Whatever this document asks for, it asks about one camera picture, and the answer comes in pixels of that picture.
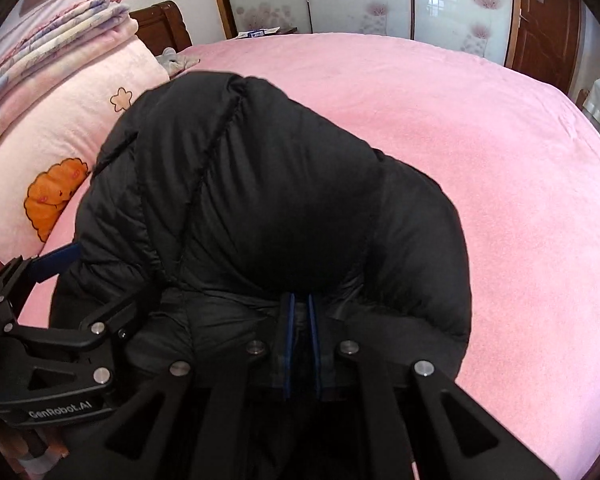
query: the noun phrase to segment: bed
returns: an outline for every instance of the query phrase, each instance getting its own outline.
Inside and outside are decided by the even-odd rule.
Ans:
[[[154,56],[162,54],[165,48],[180,52],[191,46],[191,37],[175,2],[168,0],[129,15],[138,22],[136,36]]]
[[[474,294],[458,383],[562,480],[583,478],[600,456],[600,136],[577,108],[519,73],[396,38],[275,36],[184,52],[201,59],[193,70],[268,79],[441,184]],[[43,251],[71,240],[88,185]],[[53,286],[34,291],[22,323],[46,326]]]

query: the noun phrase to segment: wooden bed frame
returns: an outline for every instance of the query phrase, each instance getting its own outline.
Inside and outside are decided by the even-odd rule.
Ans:
[[[145,9],[134,10],[129,15],[138,21],[136,36],[154,56],[160,56],[168,46],[173,47],[176,52],[191,46],[191,37],[175,2],[167,0]]]

